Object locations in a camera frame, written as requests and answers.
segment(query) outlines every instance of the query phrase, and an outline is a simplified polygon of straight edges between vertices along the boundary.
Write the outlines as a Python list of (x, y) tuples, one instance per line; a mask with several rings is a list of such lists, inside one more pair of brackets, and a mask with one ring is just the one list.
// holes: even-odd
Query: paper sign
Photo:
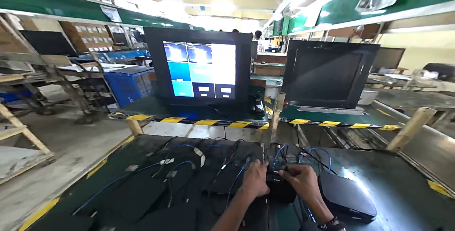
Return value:
[(112, 21), (112, 22), (119, 22), (122, 23), (122, 19), (118, 14), (118, 10), (116, 8), (107, 7), (104, 5), (100, 5), (101, 10), (105, 13), (105, 15)]

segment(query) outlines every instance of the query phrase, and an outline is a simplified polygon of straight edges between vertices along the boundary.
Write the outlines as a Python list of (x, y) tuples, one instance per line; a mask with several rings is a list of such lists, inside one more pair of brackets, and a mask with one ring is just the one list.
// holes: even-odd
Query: right hand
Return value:
[(318, 178), (309, 165), (288, 165), (288, 171), (280, 170), (279, 174), (285, 178), (306, 202), (321, 199), (318, 187)]

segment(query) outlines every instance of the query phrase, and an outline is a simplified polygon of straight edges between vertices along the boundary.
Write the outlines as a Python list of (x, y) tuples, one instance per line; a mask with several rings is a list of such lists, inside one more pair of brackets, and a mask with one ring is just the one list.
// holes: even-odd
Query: yellow and black tape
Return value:
[(248, 120), (248, 121), (226, 121), (226, 120), (191, 120), (187, 117), (158, 117), (154, 115), (145, 114), (128, 114), (123, 112), (116, 112), (109, 115), (111, 119), (127, 119), (137, 121), (149, 121), (160, 123), (185, 123), (185, 124), (200, 124), (209, 126), (225, 126), (235, 128), (250, 128), (250, 129), (268, 129), (267, 121)]
[(280, 122), (293, 123), (293, 124), (309, 124), (309, 125), (318, 125), (318, 126), (327, 126), (327, 127), (348, 127), (355, 129), (381, 129), (381, 130), (396, 130), (400, 129), (399, 125), (387, 124), (387, 125), (375, 125), (369, 123), (342, 123), (342, 122), (333, 122), (333, 121), (314, 121), (307, 119), (286, 119), (280, 118)]

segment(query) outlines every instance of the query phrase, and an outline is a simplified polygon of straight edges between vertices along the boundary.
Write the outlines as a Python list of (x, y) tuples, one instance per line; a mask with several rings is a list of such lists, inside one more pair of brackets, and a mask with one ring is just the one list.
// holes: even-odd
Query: crt monitor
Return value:
[(251, 34), (144, 28), (159, 92), (170, 103), (246, 102)]
[(355, 108), (379, 45), (289, 42), (282, 91), (288, 104)]
[(40, 55), (77, 57), (76, 51), (60, 32), (21, 30), (20, 33)]
[(381, 47), (373, 61), (372, 73), (378, 73), (381, 68), (396, 69), (406, 49)]

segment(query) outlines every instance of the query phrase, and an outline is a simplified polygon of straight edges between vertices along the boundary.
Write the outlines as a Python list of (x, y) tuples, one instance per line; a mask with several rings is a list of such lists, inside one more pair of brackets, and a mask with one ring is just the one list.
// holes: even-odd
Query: plastic crate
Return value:
[(104, 73), (120, 107), (125, 107), (134, 101), (154, 93), (150, 73), (152, 67), (131, 66)]

